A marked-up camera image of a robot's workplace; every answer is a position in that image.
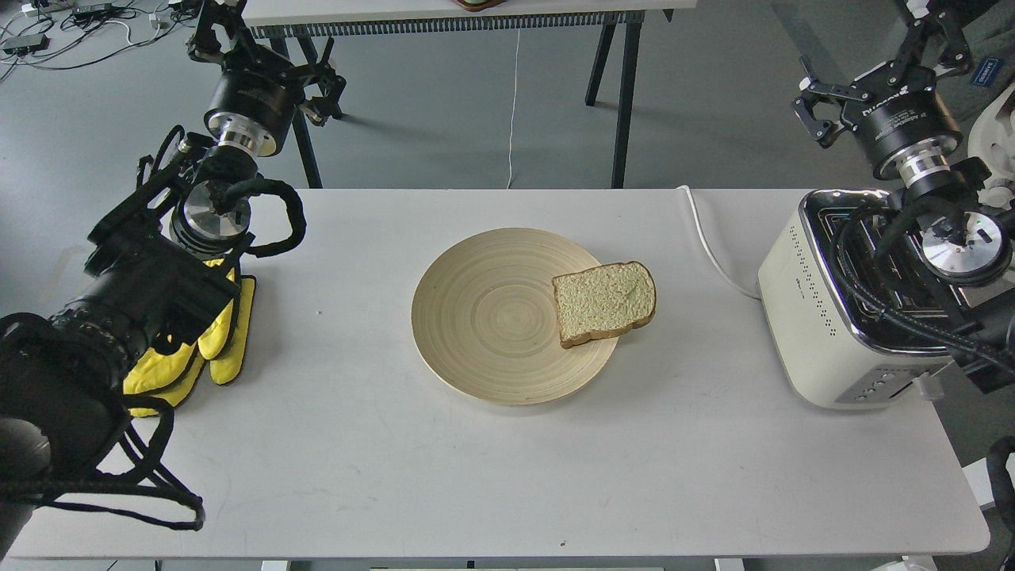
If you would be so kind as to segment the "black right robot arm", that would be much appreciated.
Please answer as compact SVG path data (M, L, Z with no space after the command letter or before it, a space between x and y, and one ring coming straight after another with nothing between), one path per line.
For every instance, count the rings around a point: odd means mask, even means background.
M1013 213L983 205L990 171L979 158L950 163L962 133L936 81L974 64L946 1L907 18L886 60L841 84L805 78L791 108L829 148L851 133L889 191L816 192L804 218L818 231L817 259L833 299L875 350L954 362L982 392L1013 384L1013 293L974 303L968 288L1000 282L1013 261Z

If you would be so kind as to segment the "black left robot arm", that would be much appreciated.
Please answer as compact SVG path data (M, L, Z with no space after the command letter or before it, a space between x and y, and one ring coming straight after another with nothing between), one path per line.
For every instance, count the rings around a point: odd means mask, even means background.
M175 126L167 163L145 156L136 189L95 225L84 293L50 317L2 319L2 548L41 507L101 512L68 494L145 496L192 511L166 521L130 510L141 523L198 531L205 508L164 466L173 406L124 391L148 351L195 346L242 286L229 278L244 255L282 255L304 239L300 195L259 173L258 159L282 151L297 115L324 125L343 115L346 80L330 61L334 40L304 65L259 44L243 1L204 1L187 44L192 60L221 76L205 114L206 134Z

